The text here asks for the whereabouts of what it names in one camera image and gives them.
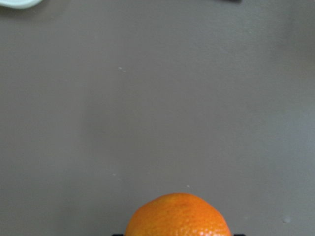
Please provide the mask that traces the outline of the orange fruit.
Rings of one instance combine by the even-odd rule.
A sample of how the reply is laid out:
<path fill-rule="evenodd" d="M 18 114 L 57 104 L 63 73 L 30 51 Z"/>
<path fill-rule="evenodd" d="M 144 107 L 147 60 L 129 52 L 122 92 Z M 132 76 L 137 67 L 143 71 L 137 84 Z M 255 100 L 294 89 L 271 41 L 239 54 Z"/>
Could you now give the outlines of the orange fruit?
<path fill-rule="evenodd" d="M 160 196 L 131 217 L 125 236 L 231 236 L 222 214 L 189 193 Z"/>

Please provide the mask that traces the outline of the green bowl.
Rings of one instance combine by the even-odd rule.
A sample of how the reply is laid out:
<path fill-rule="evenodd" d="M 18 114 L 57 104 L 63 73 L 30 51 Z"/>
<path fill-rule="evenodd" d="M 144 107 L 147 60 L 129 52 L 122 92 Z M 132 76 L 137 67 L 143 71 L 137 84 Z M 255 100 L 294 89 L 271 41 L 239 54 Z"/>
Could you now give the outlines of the green bowl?
<path fill-rule="evenodd" d="M 0 0 L 0 6 L 10 9 L 28 9 L 41 2 L 42 0 Z"/>

